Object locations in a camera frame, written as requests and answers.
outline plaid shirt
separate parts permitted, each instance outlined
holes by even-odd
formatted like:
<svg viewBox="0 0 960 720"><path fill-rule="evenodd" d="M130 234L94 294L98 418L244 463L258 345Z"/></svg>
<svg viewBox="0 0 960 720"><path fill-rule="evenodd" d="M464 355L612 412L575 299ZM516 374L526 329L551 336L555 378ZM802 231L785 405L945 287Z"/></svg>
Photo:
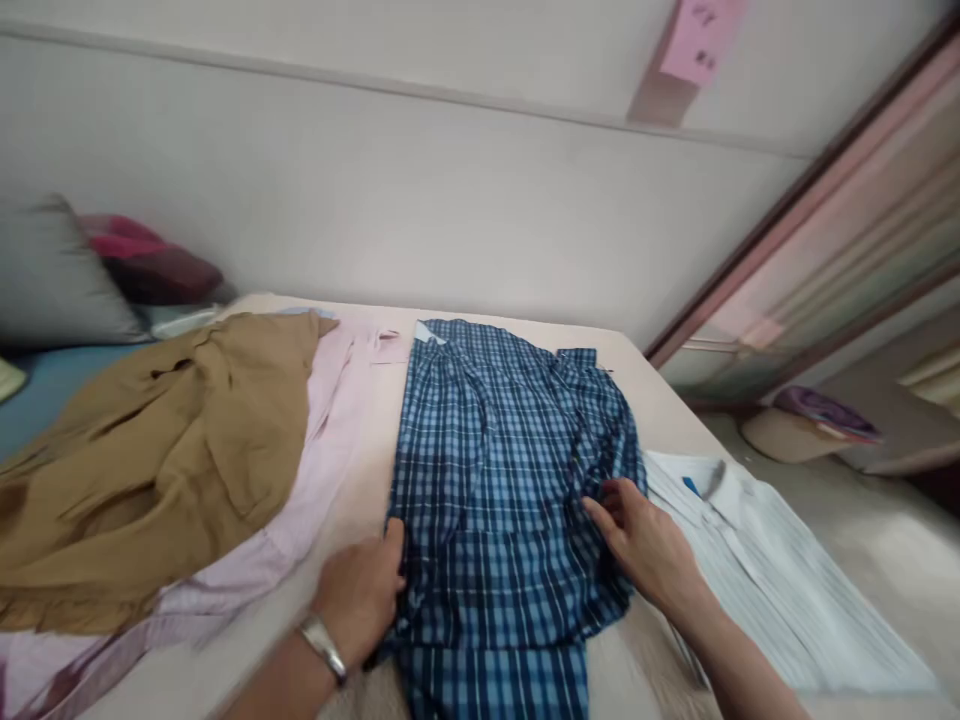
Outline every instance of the plaid shirt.
<svg viewBox="0 0 960 720"><path fill-rule="evenodd" d="M580 503L646 491L626 400L592 349L429 320L400 419L390 515L406 523L395 653L414 718L587 716L584 641L631 586Z"/></svg>

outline finger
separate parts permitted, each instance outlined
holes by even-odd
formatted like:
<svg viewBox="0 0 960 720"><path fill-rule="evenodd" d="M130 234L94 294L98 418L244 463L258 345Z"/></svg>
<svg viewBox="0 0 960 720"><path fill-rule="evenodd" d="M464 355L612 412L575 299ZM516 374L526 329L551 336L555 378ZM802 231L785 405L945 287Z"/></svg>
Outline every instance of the finger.
<svg viewBox="0 0 960 720"><path fill-rule="evenodd" d="M603 509L600 503L592 498L583 498L583 507L600 530L603 539L607 541L607 545L612 547L623 541L623 530L617 527L616 521L610 513Z"/></svg>
<svg viewBox="0 0 960 720"><path fill-rule="evenodd" d="M387 532L383 536L383 544L390 549L391 560L395 561L397 567L400 567L400 558L403 556L403 533L403 520L400 518L387 520Z"/></svg>
<svg viewBox="0 0 960 720"><path fill-rule="evenodd" d="M616 478L617 490L620 495L620 500L623 502L623 507L625 510L635 510L642 507L645 507L649 502L640 492L632 480L627 478Z"/></svg>
<svg viewBox="0 0 960 720"><path fill-rule="evenodd" d="M620 478L610 478L603 481L603 485L600 487L603 488L603 492L606 495L619 495L620 494L620 483L618 482Z"/></svg>
<svg viewBox="0 0 960 720"><path fill-rule="evenodd" d="M600 501L600 504L603 505L608 512L623 509L623 500L619 495L607 495L605 498L603 498L603 500Z"/></svg>

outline gray pillow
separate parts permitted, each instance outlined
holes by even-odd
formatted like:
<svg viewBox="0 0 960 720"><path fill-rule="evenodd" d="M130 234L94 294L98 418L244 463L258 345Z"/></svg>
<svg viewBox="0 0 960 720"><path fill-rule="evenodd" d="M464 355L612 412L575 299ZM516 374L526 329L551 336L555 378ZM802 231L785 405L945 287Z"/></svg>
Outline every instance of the gray pillow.
<svg viewBox="0 0 960 720"><path fill-rule="evenodd" d="M149 340L59 195L0 197L0 346Z"/></svg>

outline silver bracelet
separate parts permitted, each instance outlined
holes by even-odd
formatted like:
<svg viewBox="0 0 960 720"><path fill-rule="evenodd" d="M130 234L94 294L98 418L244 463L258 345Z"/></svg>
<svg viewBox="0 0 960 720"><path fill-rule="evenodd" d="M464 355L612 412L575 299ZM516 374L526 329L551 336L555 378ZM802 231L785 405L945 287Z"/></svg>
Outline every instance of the silver bracelet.
<svg viewBox="0 0 960 720"><path fill-rule="evenodd" d="M340 653L337 652L337 646L330 639L330 633L324 626L320 616L315 613L309 613L300 621L297 626L300 634L310 644L310 647L324 659L330 667L330 671L337 678L337 685L343 687L347 682L347 666L343 664Z"/></svg>

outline tan shirt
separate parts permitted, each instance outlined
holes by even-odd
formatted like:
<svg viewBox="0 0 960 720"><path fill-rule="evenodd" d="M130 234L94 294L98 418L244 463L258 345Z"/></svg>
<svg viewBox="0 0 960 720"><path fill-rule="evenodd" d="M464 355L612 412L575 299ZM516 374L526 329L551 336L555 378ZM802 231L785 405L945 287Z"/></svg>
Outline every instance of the tan shirt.
<svg viewBox="0 0 960 720"><path fill-rule="evenodd" d="M315 313L235 315L102 372L0 467L0 630L107 634L286 502Z"/></svg>

